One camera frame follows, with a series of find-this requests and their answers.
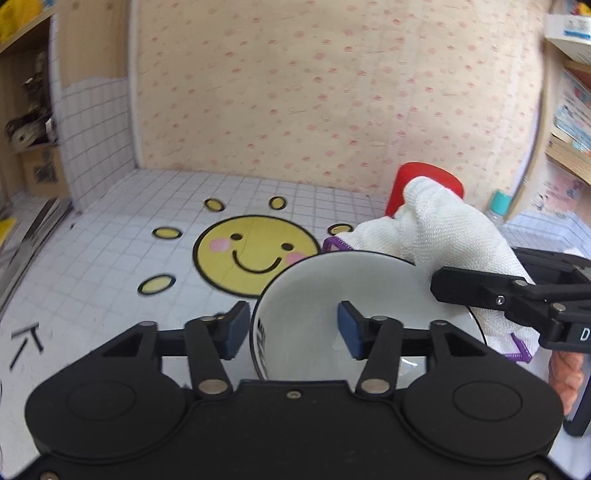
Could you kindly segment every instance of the white towel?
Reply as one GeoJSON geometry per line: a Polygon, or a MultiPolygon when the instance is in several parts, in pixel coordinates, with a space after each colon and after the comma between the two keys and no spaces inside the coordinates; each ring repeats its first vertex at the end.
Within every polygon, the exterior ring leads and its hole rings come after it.
{"type": "MultiPolygon", "coordinates": [[[[337,237],[355,250],[412,261],[429,278],[448,266],[518,275],[533,283],[492,222],[451,190],[418,177],[406,185],[404,201],[393,219],[371,220],[337,237]]],[[[534,329],[510,322],[503,312],[473,312],[491,348],[515,361],[531,360],[538,349],[539,334],[534,329]]]]}

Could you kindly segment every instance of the yellow bag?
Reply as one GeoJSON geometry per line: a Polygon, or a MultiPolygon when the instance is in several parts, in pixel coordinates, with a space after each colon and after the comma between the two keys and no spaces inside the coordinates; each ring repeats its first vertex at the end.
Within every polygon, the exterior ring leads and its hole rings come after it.
{"type": "Polygon", "coordinates": [[[12,0],[15,2],[15,14],[18,22],[18,28],[24,27],[37,15],[43,12],[43,2],[41,0],[12,0]]]}
{"type": "Polygon", "coordinates": [[[14,0],[8,0],[0,7],[0,43],[6,42],[18,30],[14,0]]]}

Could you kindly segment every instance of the yellow oval sticker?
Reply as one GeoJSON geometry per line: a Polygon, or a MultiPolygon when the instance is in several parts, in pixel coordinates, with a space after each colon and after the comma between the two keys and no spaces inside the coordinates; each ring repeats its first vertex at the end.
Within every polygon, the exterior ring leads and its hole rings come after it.
{"type": "Polygon", "coordinates": [[[271,200],[269,200],[269,207],[271,207],[273,210],[283,210],[285,207],[287,207],[287,200],[285,200],[283,197],[273,197],[271,200]]]}
{"type": "Polygon", "coordinates": [[[218,199],[207,199],[203,204],[210,212],[223,212],[226,209],[226,206],[218,199]]]}
{"type": "Polygon", "coordinates": [[[348,223],[336,223],[328,227],[329,235],[335,236],[337,233],[345,233],[345,232],[352,232],[355,230],[353,225],[349,225],[348,223]]]}
{"type": "Polygon", "coordinates": [[[161,226],[152,230],[152,235],[162,240],[176,240],[177,238],[181,238],[183,233],[178,228],[161,226]]]}
{"type": "Polygon", "coordinates": [[[156,275],[143,281],[138,287],[140,295],[156,295],[168,290],[176,283],[177,279],[169,274],[156,275]]]}

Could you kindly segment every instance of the red cup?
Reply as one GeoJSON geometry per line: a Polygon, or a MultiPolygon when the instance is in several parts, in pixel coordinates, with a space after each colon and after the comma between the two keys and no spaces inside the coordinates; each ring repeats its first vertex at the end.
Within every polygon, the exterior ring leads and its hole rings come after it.
{"type": "Polygon", "coordinates": [[[409,181],[417,177],[428,177],[464,198],[464,185],[447,170],[422,162],[409,162],[401,165],[394,180],[394,188],[386,206],[386,216],[391,217],[404,204],[402,192],[409,181]]]}

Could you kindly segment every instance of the pink patterned wallpaper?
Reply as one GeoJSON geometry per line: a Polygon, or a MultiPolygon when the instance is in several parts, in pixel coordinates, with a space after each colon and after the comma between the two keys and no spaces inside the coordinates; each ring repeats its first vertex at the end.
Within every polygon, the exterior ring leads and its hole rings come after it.
{"type": "Polygon", "coordinates": [[[142,0],[149,168],[388,194],[401,163],[483,207],[531,136],[549,0],[142,0]]]}

